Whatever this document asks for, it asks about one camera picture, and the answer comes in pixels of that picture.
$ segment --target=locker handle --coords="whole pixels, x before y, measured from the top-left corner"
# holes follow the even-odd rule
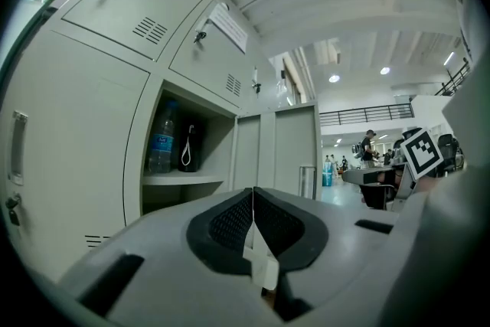
[[[27,124],[27,115],[15,110],[12,115],[8,177],[16,185],[24,184],[24,143]]]

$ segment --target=locker vent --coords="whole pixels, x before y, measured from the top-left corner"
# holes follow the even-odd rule
[[[146,40],[152,42],[153,44],[158,44],[167,32],[167,28],[157,24],[148,17],[144,17],[132,32],[142,38],[146,38]]]
[[[85,243],[89,248],[98,247],[103,241],[110,238],[110,236],[89,236],[85,235]]]
[[[241,87],[241,82],[228,74],[227,90],[229,90],[235,96],[240,96]]]

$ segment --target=water bottle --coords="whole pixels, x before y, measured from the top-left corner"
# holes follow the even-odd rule
[[[151,173],[169,173],[170,156],[174,142],[176,101],[168,101],[165,110],[156,120],[149,143],[148,169]]]

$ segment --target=mesh panel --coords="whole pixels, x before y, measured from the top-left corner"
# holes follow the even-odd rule
[[[296,217],[254,194],[255,222],[275,257],[291,247],[305,233],[304,224]]]
[[[243,253],[245,237],[252,224],[252,195],[213,218],[209,225],[211,238],[231,250]]]

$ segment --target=lock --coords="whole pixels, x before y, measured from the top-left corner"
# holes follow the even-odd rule
[[[5,202],[5,206],[8,209],[8,217],[10,218],[10,222],[12,225],[21,226],[21,222],[18,219],[17,213],[15,212],[15,208],[20,205],[22,199],[20,194],[14,194],[14,196],[7,199]]]
[[[13,210],[8,211],[8,217],[10,218],[10,223],[15,226],[21,226],[20,221],[18,220],[17,213]]]
[[[262,86],[262,84],[255,83],[254,81],[252,82],[253,82],[252,88],[255,90],[255,93],[258,95],[260,93],[260,87]]]
[[[205,31],[199,31],[194,37],[194,44],[201,41],[203,38],[206,38],[207,33]]]

